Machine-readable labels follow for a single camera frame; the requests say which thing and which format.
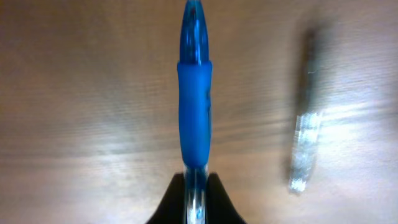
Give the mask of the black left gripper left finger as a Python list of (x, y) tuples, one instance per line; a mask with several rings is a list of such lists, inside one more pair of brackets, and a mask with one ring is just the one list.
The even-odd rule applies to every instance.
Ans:
[(175, 173), (157, 209), (147, 224), (185, 224), (185, 177)]

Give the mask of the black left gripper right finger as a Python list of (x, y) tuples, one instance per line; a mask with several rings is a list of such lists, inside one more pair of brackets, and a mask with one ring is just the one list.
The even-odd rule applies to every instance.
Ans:
[(206, 217), (208, 224), (246, 224), (216, 172), (210, 173), (207, 180)]

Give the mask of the dark grey clear pen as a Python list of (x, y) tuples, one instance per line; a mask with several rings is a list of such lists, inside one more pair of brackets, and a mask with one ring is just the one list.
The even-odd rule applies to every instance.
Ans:
[(317, 28), (308, 29), (304, 33), (302, 47), (289, 174), (289, 191), (297, 195), (305, 191), (315, 166), (322, 116), (315, 106), (319, 74), (319, 30)]

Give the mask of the blue clear pen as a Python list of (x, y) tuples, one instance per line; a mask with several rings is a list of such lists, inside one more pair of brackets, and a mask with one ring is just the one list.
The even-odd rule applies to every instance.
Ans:
[(201, 1), (187, 1), (177, 64), (178, 125), (185, 165), (185, 223), (206, 223), (212, 69), (203, 5)]

